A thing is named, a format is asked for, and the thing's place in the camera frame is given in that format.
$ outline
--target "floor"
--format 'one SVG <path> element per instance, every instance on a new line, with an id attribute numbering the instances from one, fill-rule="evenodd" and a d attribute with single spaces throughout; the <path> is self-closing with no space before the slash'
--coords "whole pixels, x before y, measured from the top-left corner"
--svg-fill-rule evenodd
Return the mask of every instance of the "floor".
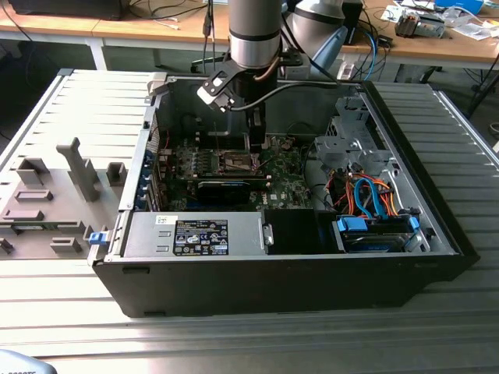
<path id="1" fill-rule="evenodd" d="M 0 60 L 0 87 L 4 88 L 3 99 L 0 101 L 0 150 L 8 144 L 8 138 L 15 135 L 57 73 L 58 67 L 94 69 L 90 49 L 83 45 L 23 42 L 19 45 L 19 50 L 19 58 L 7 54 Z M 108 66 L 113 70 L 160 70 L 154 67 L 150 49 L 107 48 L 105 55 Z M 198 58 L 201 58 L 201 53 L 197 51 L 161 51 L 161 62 L 173 73 L 189 72 L 190 62 Z M 397 69 L 396 65 L 387 64 L 383 75 L 378 77 L 376 74 L 374 78 L 390 81 Z M 462 111 L 468 107 L 473 95 L 471 87 L 476 84 L 462 69 L 447 68 L 435 72 L 429 83 L 434 88 L 443 90 Z M 471 119 L 472 124 L 491 145 L 499 140 L 488 130 L 491 122 L 499 121 L 497 103 L 499 93 L 491 94 Z"/>

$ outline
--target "wooden table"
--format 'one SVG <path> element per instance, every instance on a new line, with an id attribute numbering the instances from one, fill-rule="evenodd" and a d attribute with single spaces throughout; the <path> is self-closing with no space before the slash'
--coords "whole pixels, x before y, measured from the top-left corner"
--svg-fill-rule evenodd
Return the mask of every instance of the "wooden table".
<path id="1" fill-rule="evenodd" d="M 151 0 L 151 7 L 175 4 L 176 0 Z M 389 0 L 366 0 L 367 13 L 380 34 L 392 37 L 393 48 L 387 61 L 399 64 L 453 66 L 471 69 L 488 69 L 494 61 L 499 46 L 497 39 L 488 38 L 475 41 L 472 38 L 447 29 L 444 38 L 427 37 L 402 38 L 395 36 L 395 24 L 380 20 Z M 188 1 L 183 7 L 166 9 L 158 15 L 172 14 L 188 8 L 202 5 L 201 0 Z M 98 69 L 106 69 L 104 46 L 133 48 L 180 49 L 201 51 L 203 34 L 201 32 L 206 9 L 179 16 L 176 24 L 180 30 L 173 30 L 148 19 L 137 19 L 128 14 L 121 21 L 85 19 L 57 16 L 21 16 L 7 6 L 11 17 L 30 35 L 34 41 L 87 44 L 90 46 Z M 134 7 L 135 12 L 147 15 L 146 4 Z M 228 47 L 228 7 L 215 6 L 215 41 L 217 51 L 226 51 Z M 499 17 L 499 10 L 488 11 L 480 16 Z M 3 14 L 0 9 L 0 39 L 25 40 L 19 29 Z M 344 61 L 356 61 L 370 53 L 367 39 L 357 35 L 355 45 L 344 46 L 339 56 Z"/>

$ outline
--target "motherboard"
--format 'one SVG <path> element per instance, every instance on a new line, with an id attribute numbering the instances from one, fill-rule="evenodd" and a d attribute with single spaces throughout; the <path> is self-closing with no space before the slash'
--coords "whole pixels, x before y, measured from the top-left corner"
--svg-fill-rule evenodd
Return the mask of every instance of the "motherboard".
<path id="1" fill-rule="evenodd" d="M 270 136 L 267 149 L 257 154 L 237 141 L 181 139 L 168 158 L 166 210 L 310 208 L 312 195 L 303 179 L 308 146 L 292 137 Z"/>

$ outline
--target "warning label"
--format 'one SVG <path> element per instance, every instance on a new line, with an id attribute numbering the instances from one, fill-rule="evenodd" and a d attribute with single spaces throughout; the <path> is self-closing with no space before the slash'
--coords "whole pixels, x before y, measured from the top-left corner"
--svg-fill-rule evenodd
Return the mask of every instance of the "warning label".
<path id="1" fill-rule="evenodd" d="M 228 255 L 227 221 L 177 221 L 173 254 L 176 256 Z"/>

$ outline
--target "computer case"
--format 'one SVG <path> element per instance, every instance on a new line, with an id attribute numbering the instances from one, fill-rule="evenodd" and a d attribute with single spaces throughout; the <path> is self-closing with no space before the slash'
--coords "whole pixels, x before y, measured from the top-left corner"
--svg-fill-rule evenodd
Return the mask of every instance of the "computer case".
<path id="1" fill-rule="evenodd" d="M 130 0 L 9 0 L 18 14 L 93 17 L 118 20 Z"/>

